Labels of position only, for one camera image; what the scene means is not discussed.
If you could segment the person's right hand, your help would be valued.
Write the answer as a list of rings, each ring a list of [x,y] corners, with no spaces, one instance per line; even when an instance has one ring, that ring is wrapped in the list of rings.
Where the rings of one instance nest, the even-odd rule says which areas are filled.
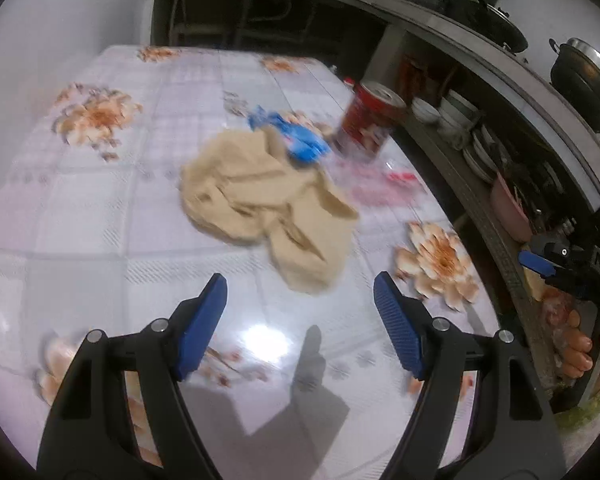
[[[593,348],[592,339],[580,330],[580,314],[571,310],[567,318],[564,336],[565,347],[562,349],[562,372],[571,379],[581,378],[594,366],[590,353]],[[600,374],[598,374],[594,390],[600,390]]]

